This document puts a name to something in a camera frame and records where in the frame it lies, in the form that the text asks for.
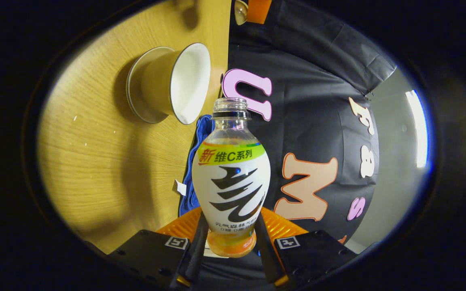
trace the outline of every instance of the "cup saucer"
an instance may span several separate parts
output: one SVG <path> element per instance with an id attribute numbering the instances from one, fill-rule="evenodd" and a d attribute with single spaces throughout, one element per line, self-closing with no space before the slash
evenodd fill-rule
<path id="1" fill-rule="evenodd" d="M 148 107 L 142 97 L 141 77 L 148 63 L 170 52 L 174 50 L 168 46 L 158 46 L 149 50 L 134 62 L 127 76 L 127 101 L 134 114 L 144 122 L 159 123 L 168 117 L 168 114 Z"/>

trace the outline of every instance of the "white ceramic cup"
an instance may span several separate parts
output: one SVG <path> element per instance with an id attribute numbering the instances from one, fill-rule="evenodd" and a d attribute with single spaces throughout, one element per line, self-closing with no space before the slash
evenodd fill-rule
<path id="1" fill-rule="evenodd" d="M 210 72 L 207 47 L 199 42 L 191 44 L 148 64 L 141 78 L 142 96 L 149 107 L 190 124 L 204 105 Z"/>

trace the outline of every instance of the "green label band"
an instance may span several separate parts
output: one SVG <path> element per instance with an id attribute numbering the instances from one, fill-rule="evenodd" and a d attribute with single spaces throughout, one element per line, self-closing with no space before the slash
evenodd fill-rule
<path id="1" fill-rule="evenodd" d="M 197 150 L 195 158 L 199 159 L 199 166 L 203 164 L 233 164 L 253 160 L 264 153 L 265 149 L 260 143 L 231 145 L 203 142 Z"/>

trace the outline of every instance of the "white wall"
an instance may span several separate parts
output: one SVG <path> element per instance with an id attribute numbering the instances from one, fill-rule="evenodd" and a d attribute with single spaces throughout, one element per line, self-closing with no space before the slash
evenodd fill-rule
<path id="1" fill-rule="evenodd" d="M 422 171 L 416 168 L 416 132 L 405 96 L 413 89 L 397 69 L 373 91 L 375 96 L 368 95 L 379 133 L 380 167 L 367 213 L 346 243 L 355 253 L 389 234 L 417 193 Z"/>

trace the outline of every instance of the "black logo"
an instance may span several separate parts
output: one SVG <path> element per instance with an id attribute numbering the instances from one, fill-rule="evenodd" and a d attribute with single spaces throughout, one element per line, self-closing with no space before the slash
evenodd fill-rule
<path id="1" fill-rule="evenodd" d="M 242 182 L 245 178 L 249 177 L 252 173 L 254 173 L 257 169 L 252 170 L 251 172 L 247 173 L 246 175 L 239 175 L 238 177 L 234 177 L 238 173 L 240 173 L 240 168 L 235 168 L 235 167 L 222 167 L 220 168 L 226 170 L 226 176 L 222 179 L 211 179 L 215 185 L 217 185 L 218 188 L 220 189 L 226 189 L 229 186 L 233 186 L 235 184 L 238 184 Z M 225 192 L 218 192 L 220 197 L 222 199 L 230 199 L 232 197 L 235 197 L 236 195 L 244 192 L 249 185 L 253 184 L 253 182 L 240 186 L 236 189 L 225 191 Z M 231 208 L 235 208 L 228 216 L 229 221 L 231 222 L 242 222 L 244 220 L 247 220 L 255 215 L 255 213 L 259 210 L 259 208 L 262 205 L 262 201 L 264 201 L 265 194 L 263 195 L 262 199 L 260 199 L 260 202 L 258 203 L 258 206 L 255 207 L 250 213 L 240 216 L 240 210 L 246 206 L 246 204 L 258 193 L 258 190 L 262 185 L 260 185 L 257 189 L 255 189 L 253 192 L 250 194 L 247 194 L 244 197 L 241 197 L 237 200 L 229 201 L 229 202 L 224 202 L 224 203 L 213 203 L 210 202 L 217 210 L 219 211 L 225 211 L 225 210 L 230 210 Z"/>
<path id="2" fill-rule="evenodd" d="M 165 243 L 167 247 L 173 247 L 174 249 L 186 249 L 186 245 L 188 244 L 188 239 L 186 238 L 178 238 L 176 236 L 171 236 L 168 241 Z"/>
<path id="3" fill-rule="evenodd" d="M 299 247 L 300 244 L 296 239 L 296 236 L 291 236 L 290 238 L 276 239 L 280 250 L 291 249 L 292 247 Z"/>

